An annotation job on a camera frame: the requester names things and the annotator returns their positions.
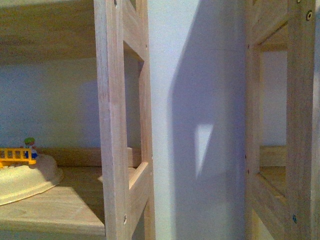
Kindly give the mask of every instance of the toy figure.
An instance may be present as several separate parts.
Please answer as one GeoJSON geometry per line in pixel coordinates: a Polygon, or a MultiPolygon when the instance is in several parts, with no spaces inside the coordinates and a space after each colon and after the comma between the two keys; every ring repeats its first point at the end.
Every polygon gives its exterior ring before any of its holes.
{"type": "MultiPolygon", "coordinates": [[[[33,137],[27,137],[24,140],[24,144],[25,144],[25,148],[26,149],[31,149],[31,158],[35,159],[36,157],[38,157],[38,153],[36,150],[36,146],[34,146],[35,144],[35,139],[33,137]]],[[[28,158],[29,154],[28,152],[25,152],[25,157],[28,158]]]]}

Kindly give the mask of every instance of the wooden shelving unit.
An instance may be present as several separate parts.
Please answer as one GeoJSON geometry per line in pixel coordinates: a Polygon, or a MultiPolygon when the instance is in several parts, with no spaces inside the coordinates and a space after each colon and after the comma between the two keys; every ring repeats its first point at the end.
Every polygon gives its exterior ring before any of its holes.
{"type": "Polygon", "coordinates": [[[320,239],[320,2],[246,1],[246,239],[320,239]],[[286,146],[261,146],[261,54],[287,51],[286,146]]]}
{"type": "Polygon", "coordinates": [[[99,149],[44,149],[57,154],[64,180],[0,206],[0,230],[130,240],[144,213],[145,239],[155,239],[148,9],[146,0],[133,3],[0,2],[0,65],[96,57],[101,139],[99,149]],[[137,152],[127,149],[125,53],[137,59],[139,69],[138,164],[132,158],[137,152]]]}

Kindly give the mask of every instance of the yellow toy fence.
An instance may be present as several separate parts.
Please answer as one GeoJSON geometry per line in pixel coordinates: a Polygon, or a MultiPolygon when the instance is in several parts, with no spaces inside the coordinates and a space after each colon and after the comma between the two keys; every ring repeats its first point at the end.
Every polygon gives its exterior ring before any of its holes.
{"type": "Polygon", "coordinates": [[[30,148],[0,148],[0,168],[10,166],[13,162],[28,162],[30,165],[37,163],[31,158],[30,148]]]}

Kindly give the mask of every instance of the green toy hat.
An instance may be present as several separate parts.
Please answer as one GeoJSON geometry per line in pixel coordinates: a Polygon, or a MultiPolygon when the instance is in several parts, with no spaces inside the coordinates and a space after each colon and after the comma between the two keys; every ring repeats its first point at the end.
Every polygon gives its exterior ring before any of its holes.
{"type": "Polygon", "coordinates": [[[35,138],[34,137],[27,137],[25,140],[24,140],[24,143],[25,144],[29,144],[29,143],[32,143],[35,141],[35,138]]]}

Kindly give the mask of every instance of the white plastic base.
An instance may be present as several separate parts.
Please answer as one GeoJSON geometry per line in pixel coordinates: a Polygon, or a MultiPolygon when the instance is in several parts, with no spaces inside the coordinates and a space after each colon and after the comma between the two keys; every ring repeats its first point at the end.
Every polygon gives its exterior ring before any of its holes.
{"type": "Polygon", "coordinates": [[[53,157],[39,154],[34,165],[0,170],[0,206],[43,193],[63,178],[53,157]]]}

